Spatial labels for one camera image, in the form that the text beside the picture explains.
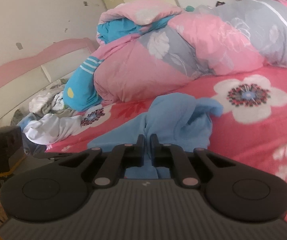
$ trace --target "wall stain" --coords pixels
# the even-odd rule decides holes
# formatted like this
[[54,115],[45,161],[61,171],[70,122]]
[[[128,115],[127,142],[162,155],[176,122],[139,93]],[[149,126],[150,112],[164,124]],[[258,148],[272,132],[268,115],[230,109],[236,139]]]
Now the wall stain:
[[19,50],[23,49],[23,46],[22,46],[22,44],[21,44],[20,42],[17,42],[17,43],[16,43],[16,46],[17,46],[17,48],[18,48]]

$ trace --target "teal fabric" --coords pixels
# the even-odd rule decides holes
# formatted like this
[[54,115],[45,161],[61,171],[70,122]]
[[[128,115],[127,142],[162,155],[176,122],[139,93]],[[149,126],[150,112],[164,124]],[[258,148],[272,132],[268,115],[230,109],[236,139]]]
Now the teal fabric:
[[105,44],[107,44],[128,34],[138,33],[143,35],[147,32],[165,27],[168,24],[168,21],[173,17],[173,15],[168,16],[162,18],[159,21],[153,22],[151,25],[144,26],[137,25],[128,18],[113,20],[110,22],[99,24],[97,26],[97,31],[99,33],[98,38],[104,41]]
[[195,9],[194,9],[192,6],[188,5],[188,6],[185,8],[185,10],[186,10],[187,12],[193,12]]
[[101,102],[102,98],[94,88],[93,74],[102,62],[103,60],[89,56],[80,67],[76,69],[63,91],[63,101],[65,105],[82,112]]

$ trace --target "circular pad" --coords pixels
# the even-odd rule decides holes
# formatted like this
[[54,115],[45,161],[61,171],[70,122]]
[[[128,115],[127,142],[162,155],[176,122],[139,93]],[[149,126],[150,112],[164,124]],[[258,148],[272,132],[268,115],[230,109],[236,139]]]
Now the circular pad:
[[47,165],[18,174],[0,189],[0,201],[12,217],[48,222],[78,210],[88,197],[88,188],[73,168]]
[[205,197],[221,214],[239,221],[267,222],[287,213],[287,184],[250,167],[218,169]]
[[234,193],[244,199],[259,200],[269,195],[267,184],[256,179],[242,179],[233,185]]
[[22,192],[28,198],[49,199],[58,194],[60,184],[52,179],[33,179],[27,182]]

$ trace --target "ribbed gray surface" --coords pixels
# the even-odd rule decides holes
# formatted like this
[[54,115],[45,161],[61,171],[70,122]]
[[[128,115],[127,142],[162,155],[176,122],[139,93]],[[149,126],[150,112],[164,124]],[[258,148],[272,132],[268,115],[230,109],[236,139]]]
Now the ribbed gray surface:
[[10,219],[4,240],[285,240],[287,223],[247,225],[214,212],[173,180],[121,179],[71,216],[46,224]]

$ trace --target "blue pillow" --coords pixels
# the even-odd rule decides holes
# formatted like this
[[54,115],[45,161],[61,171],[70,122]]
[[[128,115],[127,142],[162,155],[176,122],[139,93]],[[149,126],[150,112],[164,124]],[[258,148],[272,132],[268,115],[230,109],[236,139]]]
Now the blue pillow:
[[93,74],[102,62],[103,60],[89,56],[80,67],[76,69],[63,91],[63,101],[65,105],[82,112],[101,102],[102,98],[94,88]]

